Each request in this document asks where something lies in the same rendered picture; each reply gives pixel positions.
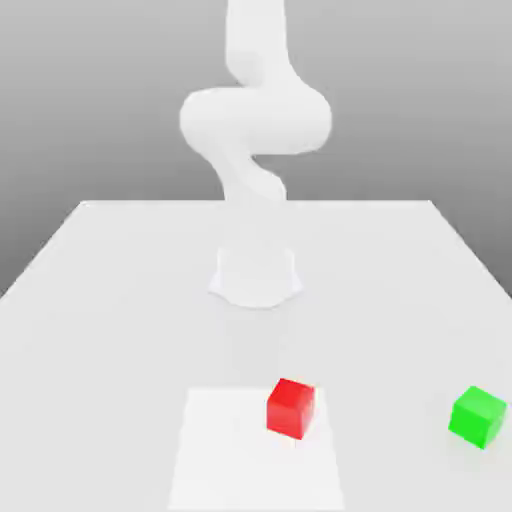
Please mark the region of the small red cube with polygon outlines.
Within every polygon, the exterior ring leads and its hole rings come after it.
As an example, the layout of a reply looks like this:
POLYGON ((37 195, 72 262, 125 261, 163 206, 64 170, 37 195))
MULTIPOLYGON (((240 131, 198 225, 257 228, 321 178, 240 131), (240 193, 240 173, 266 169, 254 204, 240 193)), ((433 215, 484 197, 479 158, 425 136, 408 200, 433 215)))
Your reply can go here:
POLYGON ((315 412, 315 388, 280 378, 266 402, 266 427, 302 440, 315 412))

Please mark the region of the small green cube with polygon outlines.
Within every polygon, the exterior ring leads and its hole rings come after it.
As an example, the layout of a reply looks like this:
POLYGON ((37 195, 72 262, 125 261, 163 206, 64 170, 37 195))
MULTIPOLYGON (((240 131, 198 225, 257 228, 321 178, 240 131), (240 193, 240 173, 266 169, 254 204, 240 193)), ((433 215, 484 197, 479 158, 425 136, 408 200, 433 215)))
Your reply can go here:
POLYGON ((470 386, 454 403, 448 430, 485 449, 503 424, 507 403, 477 386, 470 386))

